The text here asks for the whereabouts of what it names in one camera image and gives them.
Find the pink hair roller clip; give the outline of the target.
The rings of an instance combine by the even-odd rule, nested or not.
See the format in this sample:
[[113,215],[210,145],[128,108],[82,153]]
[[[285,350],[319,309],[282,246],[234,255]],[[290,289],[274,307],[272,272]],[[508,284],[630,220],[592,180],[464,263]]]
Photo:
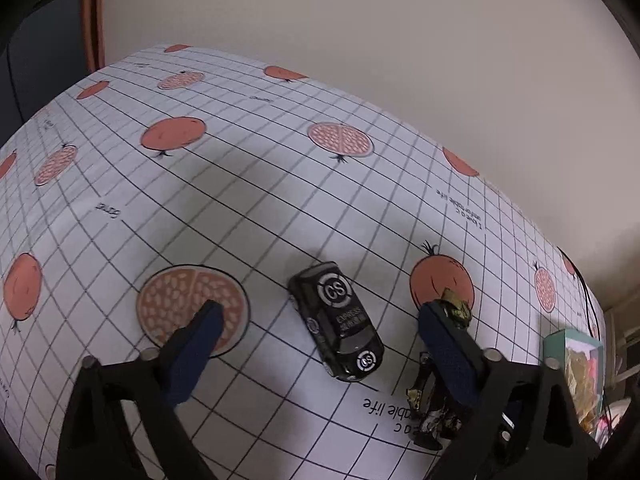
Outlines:
[[589,351],[588,368],[589,376],[594,381],[594,386],[600,389],[603,385],[603,347],[597,346]]

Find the black toy car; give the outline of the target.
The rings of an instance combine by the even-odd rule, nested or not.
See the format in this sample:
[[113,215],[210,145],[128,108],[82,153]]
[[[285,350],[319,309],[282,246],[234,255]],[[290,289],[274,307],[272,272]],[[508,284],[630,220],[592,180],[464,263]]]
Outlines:
[[338,265],[311,266],[288,280],[296,310],[328,373],[360,382],[383,362],[385,347],[370,316]]

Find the cream lace scrunchie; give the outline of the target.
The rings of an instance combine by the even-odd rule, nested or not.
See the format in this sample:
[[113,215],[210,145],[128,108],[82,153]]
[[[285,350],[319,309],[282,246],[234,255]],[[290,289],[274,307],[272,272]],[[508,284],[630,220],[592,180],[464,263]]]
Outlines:
[[589,376],[588,356],[572,348],[565,349],[565,379],[572,396],[579,425],[593,432],[599,419],[601,395]]

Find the teal shallow cardboard tray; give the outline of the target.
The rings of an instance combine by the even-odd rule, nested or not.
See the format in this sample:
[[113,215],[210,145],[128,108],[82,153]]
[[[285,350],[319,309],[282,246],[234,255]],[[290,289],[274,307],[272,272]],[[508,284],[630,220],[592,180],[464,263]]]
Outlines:
[[602,413],[604,391],[604,350],[599,339],[566,328],[542,343],[544,359],[556,359],[563,370],[578,422],[594,437]]

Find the patterned grid tablecloth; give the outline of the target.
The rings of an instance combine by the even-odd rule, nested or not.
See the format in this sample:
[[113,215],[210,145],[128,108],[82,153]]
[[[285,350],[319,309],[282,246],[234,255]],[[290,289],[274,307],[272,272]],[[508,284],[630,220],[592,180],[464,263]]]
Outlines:
[[[258,61],[183,46],[127,56],[61,91],[3,143],[1,274],[40,294],[1,311],[1,420],[38,477],[54,464],[84,356],[136,358],[157,273],[221,270],[250,310],[180,405],[221,479],[421,479],[405,392],[423,350],[410,274],[474,296],[471,336],[536,363],[603,312],[512,200],[379,107]],[[333,261],[382,339],[360,382],[324,367],[288,291]]]

